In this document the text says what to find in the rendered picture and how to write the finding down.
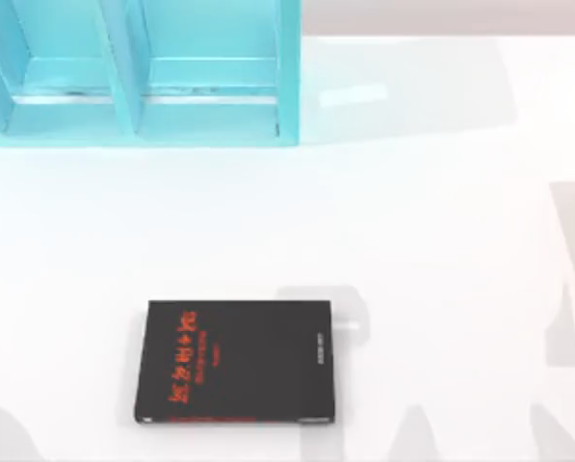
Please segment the light blue upright rack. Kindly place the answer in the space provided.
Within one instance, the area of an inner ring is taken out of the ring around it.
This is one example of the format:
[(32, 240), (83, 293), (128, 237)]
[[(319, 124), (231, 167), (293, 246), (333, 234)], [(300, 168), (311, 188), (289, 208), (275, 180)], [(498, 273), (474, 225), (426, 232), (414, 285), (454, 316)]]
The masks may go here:
[(0, 147), (294, 146), (302, 0), (0, 0)]

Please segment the black book with red lettering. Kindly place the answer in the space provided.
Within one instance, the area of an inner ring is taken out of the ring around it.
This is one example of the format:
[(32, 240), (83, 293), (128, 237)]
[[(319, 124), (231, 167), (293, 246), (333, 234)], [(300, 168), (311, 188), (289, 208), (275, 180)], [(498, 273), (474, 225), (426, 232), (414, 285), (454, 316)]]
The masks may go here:
[(151, 301), (134, 419), (334, 423), (330, 302)]

